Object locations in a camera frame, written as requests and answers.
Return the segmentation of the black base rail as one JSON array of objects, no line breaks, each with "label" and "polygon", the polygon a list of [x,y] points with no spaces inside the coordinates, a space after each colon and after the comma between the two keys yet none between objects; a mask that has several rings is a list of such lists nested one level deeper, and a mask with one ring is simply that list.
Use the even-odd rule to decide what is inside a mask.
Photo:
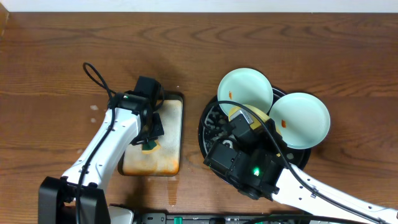
[{"label": "black base rail", "polygon": [[118,218],[111,223],[132,224],[243,224],[260,216],[250,215],[192,215],[166,213],[134,213],[131,222]]}]

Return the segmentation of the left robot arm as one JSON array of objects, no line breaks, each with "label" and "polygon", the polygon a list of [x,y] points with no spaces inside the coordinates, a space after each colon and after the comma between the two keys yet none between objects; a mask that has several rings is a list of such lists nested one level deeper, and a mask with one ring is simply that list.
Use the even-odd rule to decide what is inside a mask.
[{"label": "left robot arm", "polygon": [[158,94],[128,91],[113,95],[102,125],[83,154],[60,178],[46,177],[39,188],[39,223],[133,223],[134,212],[108,205],[105,191],[130,144],[164,134]]}]

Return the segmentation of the black rectangular sponge tray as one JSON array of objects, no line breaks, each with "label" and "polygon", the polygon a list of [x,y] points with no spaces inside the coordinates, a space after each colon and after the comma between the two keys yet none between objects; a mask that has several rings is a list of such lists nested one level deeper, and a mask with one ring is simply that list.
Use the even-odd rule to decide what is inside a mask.
[{"label": "black rectangular sponge tray", "polygon": [[168,91],[158,110],[164,135],[152,141],[150,149],[128,145],[118,164],[125,176],[175,176],[180,167],[183,127],[183,95]]}]

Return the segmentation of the light blue plate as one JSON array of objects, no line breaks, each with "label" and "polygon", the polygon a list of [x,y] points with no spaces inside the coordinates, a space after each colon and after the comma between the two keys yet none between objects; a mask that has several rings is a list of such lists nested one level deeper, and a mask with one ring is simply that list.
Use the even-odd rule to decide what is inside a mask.
[{"label": "light blue plate", "polygon": [[273,102],[270,81],[259,71],[251,68],[237,68],[227,73],[220,81],[218,101],[233,101],[250,105],[268,113]]},{"label": "light blue plate", "polygon": [[330,130],[330,114],[317,97],[290,93],[272,106],[269,116],[279,128],[283,141],[292,149],[308,149],[320,144]]}]

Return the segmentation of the black round tray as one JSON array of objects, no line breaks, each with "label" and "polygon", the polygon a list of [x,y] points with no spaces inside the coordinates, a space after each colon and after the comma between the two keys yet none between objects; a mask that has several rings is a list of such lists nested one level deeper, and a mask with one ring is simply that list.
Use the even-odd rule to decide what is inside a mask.
[{"label": "black round tray", "polygon": [[[226,125],[230,122],[228,116],[222,112],[222,103],[220,103],[216,98],[213,98],[206,106],[203,111],[203,114],[200,118],[199,125],[199,144],[200,150],[204,157],[208,154],[211,149],[213,143],[219,140],[222,137],[231,137],[232,134]],[[261,121],[261,119],[247,107],[245,109],[247,112],[251,113],[255,118],[257,118],[262,126],[265,124]],[[285,167],[282,169],[286,169],[286,163],[290,163],[291,166],[297,166],[299,169],[303,169],[307,164],[310,157],[311,150],[304,149],[303,151],[295,152],[292,148],[288,147],[283,151],[279,151],[279,154],[282,156],[282,160],[285,164]]]}]

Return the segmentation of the green and yellow sponge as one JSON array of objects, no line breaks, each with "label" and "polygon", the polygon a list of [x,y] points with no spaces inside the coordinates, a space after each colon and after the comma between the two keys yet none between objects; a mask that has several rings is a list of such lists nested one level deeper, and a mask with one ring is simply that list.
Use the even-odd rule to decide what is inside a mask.
[{"label": "green and yellow sponge", "polygon": [[149,141],[146,144],[142,145],[142,153],[143,154],[152,154],[153,152],[159,150],[161,148],[161,145],[159,144],[159,141],[153,140]]}]

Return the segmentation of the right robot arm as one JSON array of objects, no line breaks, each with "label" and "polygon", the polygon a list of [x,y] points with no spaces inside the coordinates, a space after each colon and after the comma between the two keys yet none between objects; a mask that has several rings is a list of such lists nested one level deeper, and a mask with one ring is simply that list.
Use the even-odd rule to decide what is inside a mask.
[{"label": "right robot arm", "polygon": [[306,174],[287,158],[290,149],[273,120],[252,128],[244,118],[224,125],[204,163],[253,200],[266,198],[315,216],[361,223],[397,223],[397,210],[367,203]]}]

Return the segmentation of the yellow plate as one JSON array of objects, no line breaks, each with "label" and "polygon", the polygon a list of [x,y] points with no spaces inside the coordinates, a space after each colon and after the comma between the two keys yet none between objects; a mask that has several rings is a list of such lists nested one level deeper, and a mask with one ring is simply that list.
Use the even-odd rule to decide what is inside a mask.
[{"label": "yellow plate", "polygon": [[[251,106],[251,105],[244,105],[244,106],[247,107],[252,112],[254,112],[261,119],[261,121],[264,124],[266,124],[266,122],[270,120],[270,117],[268,115],[266,115],[265,112],[261,111],[260,109],[254,107],[254,106]],[[239,106],[233,106],[228,113],[228,119],[232,115],[232,113],[237,111],[238,109],[242,109],[242,108]],[[249,114],[252,116],[252,119],[254,121],[254,123],[251,125],[251,128],[252,128],[251,131],[253,131],[256,134],[261,134],[262,132],[264,132],[264,128],[262,127],[262,124],[260,123],[260,121],[257,118],[255,118],[251,113],[249,113]]]}]

